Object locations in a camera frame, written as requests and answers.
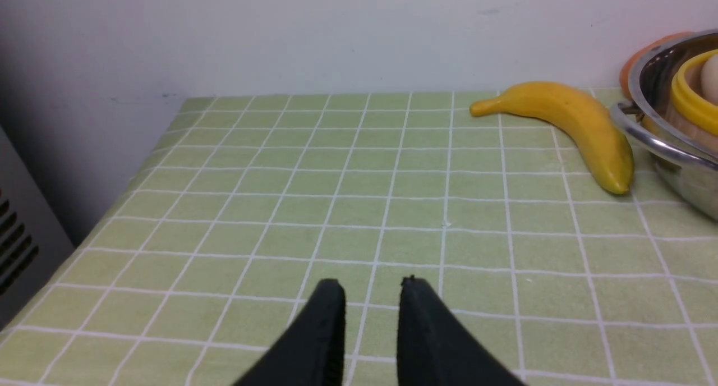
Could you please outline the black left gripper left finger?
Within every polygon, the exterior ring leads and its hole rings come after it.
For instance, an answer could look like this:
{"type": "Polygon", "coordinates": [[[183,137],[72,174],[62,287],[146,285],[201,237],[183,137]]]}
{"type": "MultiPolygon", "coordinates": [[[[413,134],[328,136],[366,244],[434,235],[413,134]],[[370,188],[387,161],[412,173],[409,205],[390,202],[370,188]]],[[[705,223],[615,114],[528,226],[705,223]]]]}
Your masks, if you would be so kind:
{"type": "Polygon", "coordinates": [[[341,385],[346,293],[321,279],[295,320],[235,385],[341,385]]]}

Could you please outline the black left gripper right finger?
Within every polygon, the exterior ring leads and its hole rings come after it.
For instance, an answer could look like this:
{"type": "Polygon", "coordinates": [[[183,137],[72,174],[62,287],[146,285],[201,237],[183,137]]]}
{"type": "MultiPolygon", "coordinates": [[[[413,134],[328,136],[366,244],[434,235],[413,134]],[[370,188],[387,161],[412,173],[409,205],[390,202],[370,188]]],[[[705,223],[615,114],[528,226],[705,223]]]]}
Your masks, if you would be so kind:
{"type": "Polygon", "coordinates": [[[426,279],[403,278],[398,307],[398,384],[524,384],[457,320],[426,279]]]}

